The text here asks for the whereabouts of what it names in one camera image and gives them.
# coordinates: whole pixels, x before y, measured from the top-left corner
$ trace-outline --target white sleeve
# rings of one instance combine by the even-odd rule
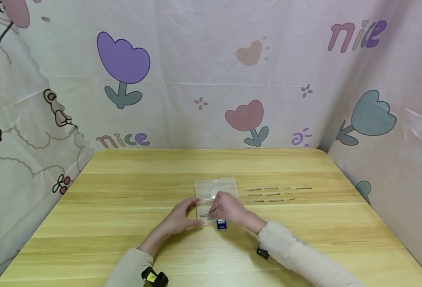
[[[143,287],[141,273],[148,266],[152,266],[153,261],[149,254],[130,248],[112,270],[105,287]]]
[[[316,287],[363,287],[347,270],[296,239],[281,224],[269,221],[259,233],[259,242],[278,263]]]

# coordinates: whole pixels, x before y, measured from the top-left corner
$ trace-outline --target person's left hand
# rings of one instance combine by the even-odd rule
[[[183,232],[189,227],[202,226],[205,222],[201,219],[186,218],[187,211],[197,205],[201,199],[190,197],[176,204],[170,214],[157,226],[157,228],[166,236]]]

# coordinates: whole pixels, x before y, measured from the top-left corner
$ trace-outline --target clear plastic box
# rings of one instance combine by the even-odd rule
[[[195,197],[201,199],[197,203],[197,218],[204,220],[205,224],[216,221],[209,219],[207,215],[218,191],[226,191],[238,198],[238,187],[235,178],[206,179],[195,182]]]

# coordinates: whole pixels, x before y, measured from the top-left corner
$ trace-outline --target small blue device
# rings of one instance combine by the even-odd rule
[[[227,229],[227,223],[226,223],[225,220],[218,219],[216,221],[216,223],[217,223],[217,230],[225,230],[225,229]]]

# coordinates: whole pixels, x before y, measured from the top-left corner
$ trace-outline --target wood grain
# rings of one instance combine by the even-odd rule
[[[123,254],[141,243],[195,181],[234,177],[240,199],[350,270],[365,286],[422,287],[422,268],[353,185],[314,149],[105,150],[97,153],[0,278],[6,286],[103,286]],[[252,203],[255,187],[285,202]],[[273,193],[262,190],[261,193]],[[195,217],[192,211],[188,215]],[[173,236],[154,262],[169,286],[310,286],[256,238],[229,224]]]

